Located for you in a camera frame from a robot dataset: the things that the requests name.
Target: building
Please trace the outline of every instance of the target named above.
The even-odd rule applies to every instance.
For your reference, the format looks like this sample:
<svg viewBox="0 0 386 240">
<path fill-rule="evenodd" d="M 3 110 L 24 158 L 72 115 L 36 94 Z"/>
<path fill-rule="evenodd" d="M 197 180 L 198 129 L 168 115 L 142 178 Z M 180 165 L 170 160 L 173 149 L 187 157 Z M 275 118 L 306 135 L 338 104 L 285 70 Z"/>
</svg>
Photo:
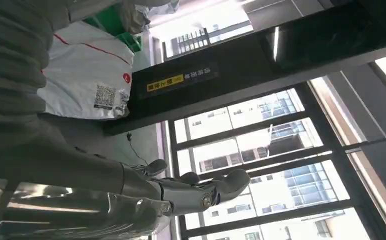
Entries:
<svg viewBox="0 0 386 240">
<path fill-rule="evenodd" d="M 190 139 L 197 139 L 234 128 L 303 111 L 294 89 L 249 100 L 229 107 L 191 116 L 185 124 Z M 309 119 L 271 126 L 220 142 L 190 149 L 180 158 L 189 161 L 188 169 L 207 173 L 304 148 L 321 146 L 322 142 Z M 209 208 L 203 213 L 186 215 L 188 229 L 216 225 L 240 219 L 274 214 L 349 198 L 331 161 L 302 166 L 282 172 L 254 177 L 240 196 Z M 204 240 L 294 240 L 332 237 L 331 226 L 344 210 L 318 216 L 251 226 L 203 236 Z"/>
</svg>

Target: warning sticker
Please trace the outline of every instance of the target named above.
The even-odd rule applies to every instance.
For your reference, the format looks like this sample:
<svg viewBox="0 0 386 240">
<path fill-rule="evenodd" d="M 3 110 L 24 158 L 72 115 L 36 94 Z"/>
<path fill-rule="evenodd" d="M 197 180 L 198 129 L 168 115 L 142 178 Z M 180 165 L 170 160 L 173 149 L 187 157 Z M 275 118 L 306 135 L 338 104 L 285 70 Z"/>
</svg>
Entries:
<svg viewBox="0 0 386 240">
<path fill-rule="evenodd" d="M 180 74 L 177 76 L 166 78 L 164 80 L 152 82 L 147 85 L 147 92 L 153 92 L 159 89 L 163 89 L 171 85 L 182 83 L 183 81 L 184 81 L 184 75 Z"/>
</svg>

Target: black window frame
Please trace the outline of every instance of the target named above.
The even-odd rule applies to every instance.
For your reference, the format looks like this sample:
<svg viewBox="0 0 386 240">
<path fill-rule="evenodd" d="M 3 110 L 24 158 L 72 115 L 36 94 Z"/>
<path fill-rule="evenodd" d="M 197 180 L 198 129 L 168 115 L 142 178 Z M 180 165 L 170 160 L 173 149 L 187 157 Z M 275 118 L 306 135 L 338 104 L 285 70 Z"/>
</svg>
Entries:
<svg viewBox="0 0 386 240">
<path fill-rule="evenodd" d="M 337 211 L 347 208 L 354 208 L 359 216 L 359 219 L 364 226 L 368 236 L 371 240 L 376 239 L 386 239 L 386 223 L 381 217 L 378 209 L 376 208 L 374 202 L 372 201 L 370 195 L 368 194 L 366 188 L 364 187 L 363 182 L 360 180 L 357 175 L 354 166 L 350 162 L 347 154 L 350 154 L 351 151 L 359 151 L 361 146 L 374 144 L 373 142 L 363 141 L 361 143 L 351 144 L 342 146 L 339 141 L 334 129 L 332 128 L 331 123 L 327 119 L 325 110 L 321 107 L 316 95 L 313 92 L 312 87 L 307 82 L 298 83 L 292 86 L 280 88 L 277 90 L 272 90 L 261 95 L 257 95 L 254 98 L 264 97 L 266 95 L 277 93 L 280 91 L 288 90 L 294 88 L 296 90 L 297 96 L 299 97 L 304 111 L 293 112 L 290 114 L 285 114 L 281 116 L 272 117 L 265 119 L 258 123 L 253 123 L 244 127 L 235 128 L 232 130 L 227 130 L 224 132 L 212 134 L 209 136 L 200 137 L 197 139 L 190 140 L 188 139 L 185 142 L 177 143 L 176 134 L 175 134 L 175 121 L 178 119 L 168 121 L 169 127 L 169 136 L 171 144 L 171 155 L 173 163 L 173 172 L 174 177 L 180 176 L 177 152 L 181 150 L 188 149 L 189 151 L 193 147 L 210 144 L 217 141 L 222 141 L 226 139 L 232 139 L 236 136 L 254 132 L 261 129 L 269 128 L 270 125 L 278 126 L 282 124 L 288 124 L 297 120 L 302 120 L 309 118 L 321 141 L 323 146 L 305 148 L 294 152 L 285 153 L 282 155 L 270 156 L 264 160 L 251 161 L 241 165 L 235 165 L 226 167 L 224 169 L 217 169 L 210 172 L 205 172 L 199 174 L 201 180 L 212 179 L 216 176 L 226 175 L 234 169 L 245 169 L 252 170 L 256 168 L 266 167 L 260 170 L 248 172 L 251 178 L 260 177 L 263 175 L 268 175 L 272 173 L 277 173 L 285 170 L 290 170 L 293 168 L 298 168 L 302 166 L 307 166 L 310 164 L 321 163 L 326 160 L 331 160 L 340 179 L 345 186 L 350 199 L 338 200 L 333 202 L 325 202 L 318 205 L 309 205 L 300 207 L 294 210 L 286 210 L 278 212 L 277 214 L 265 214 L 262 216 L 252 217 L 248 219 L 236 220 L 232 222 L 225 222 L 210 226 L 204 225 L 203 214 L 199 213 L 199 221 L 201 222 L 200 227 L 187 229 L 186 228 L 186 219 L 183 215 L 179 216 L 179 226 L 181 239 L 187 240 L 196 236 L 204 236 L 212 233 L 219 233 L 223 231 L 230 231 L 233 229 L 240 229 L 245 227 L 251 227 L 266 223 L 272 223 L 277 221 L 283 221 L 292 218 L 299 218 L 304 216 L 310 216 L 320 213 L 326 213 L 331 211 Z M 211 111 L 212 109 L 204 109 L 203 112 Z M 330 154 L 318 155 L 327 151 L 331 151 Z"/>
</svg>

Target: electrical cable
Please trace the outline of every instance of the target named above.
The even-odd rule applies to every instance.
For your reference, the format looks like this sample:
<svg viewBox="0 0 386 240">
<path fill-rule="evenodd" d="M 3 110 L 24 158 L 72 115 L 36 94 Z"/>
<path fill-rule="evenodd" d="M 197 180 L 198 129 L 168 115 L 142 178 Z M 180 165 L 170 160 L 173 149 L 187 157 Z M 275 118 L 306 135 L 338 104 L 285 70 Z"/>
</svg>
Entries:
<svg viewBox="0 0 386 240">
<path fill-rule="evenodd" d="M 131 147 L 132 151 L 133 151 L 134 154 L 137 156 L 137 158 L 143 160 L 143 161 L 146 163 L 146 166 L 148 166 L 149 163 L 148 163 L 144 158 L 140 157 L 140 156 L 137 154 L 136 150 L 134 149 L 133 144 L 131 143 L 131 137 L 132 137 L 131 133 L 128 132 L 128 133 L 127 133 L 127 140 L 128 140 L 128 142 L 129 142 L 129 146 Z"/>
</svg>

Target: white bag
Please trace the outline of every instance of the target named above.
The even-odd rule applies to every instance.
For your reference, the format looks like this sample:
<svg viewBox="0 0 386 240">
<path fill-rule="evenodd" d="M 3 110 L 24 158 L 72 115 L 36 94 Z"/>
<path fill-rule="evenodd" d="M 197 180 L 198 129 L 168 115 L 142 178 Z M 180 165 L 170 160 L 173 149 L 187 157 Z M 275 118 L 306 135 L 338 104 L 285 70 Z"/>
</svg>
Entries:
<svg viewBox="0 0 386 240">
<path fill-rule="evenodd" d="M 49 57 L 46 86 L 37 92 L 47 113 L 78 119 L 128 114 L 134 54 L 123 42 L 75 22 L 54 35 Z"/>
</svg>

